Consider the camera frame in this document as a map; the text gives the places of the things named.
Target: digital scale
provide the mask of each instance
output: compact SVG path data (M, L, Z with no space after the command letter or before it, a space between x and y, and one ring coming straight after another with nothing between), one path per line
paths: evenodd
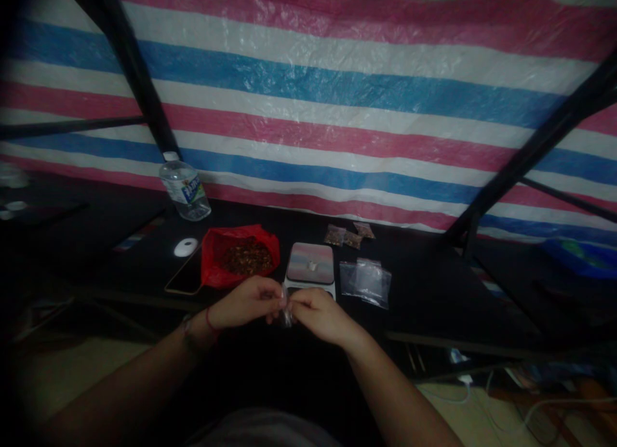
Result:
M289 294L304 288L323 288L336 301L332 248L326 245L294 243L283 283Z

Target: blue container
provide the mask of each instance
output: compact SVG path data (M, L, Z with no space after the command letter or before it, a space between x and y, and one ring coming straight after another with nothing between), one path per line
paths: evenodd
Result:
M546 240L541 245L548 254L578 275L617 279L617 251L573 240Z

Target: red plastic bag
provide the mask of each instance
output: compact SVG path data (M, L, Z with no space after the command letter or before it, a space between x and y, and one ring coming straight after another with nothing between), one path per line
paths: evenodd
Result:
M276 235L266 232L259 224L232 229L209 229L201 245L202 285L225 290L234 288L246 280L249 276L228 272L222 268L220 261L229 248L239 245L250 237L255 237L256 241L263 243L272 256L272 267L256 275L266 276L271 274L281 263L281 253Z

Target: plastic water bottle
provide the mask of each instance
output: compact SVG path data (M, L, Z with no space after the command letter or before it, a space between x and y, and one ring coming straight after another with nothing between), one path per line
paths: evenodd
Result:
M159 177L178 213L189 221L202 220L212 212L206 192L199 180L197 171L180 161L176 152L163 154L166 163L161 166Z

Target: hand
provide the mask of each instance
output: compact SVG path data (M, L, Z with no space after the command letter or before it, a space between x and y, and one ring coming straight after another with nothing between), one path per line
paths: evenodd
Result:
M286 305L279 283L254 276L214 304L208 318L216 329L241 326L263 316L271 323Z
M366 335L365 330L321 288L299 290L289 298L294 318L319 339L350 351Z

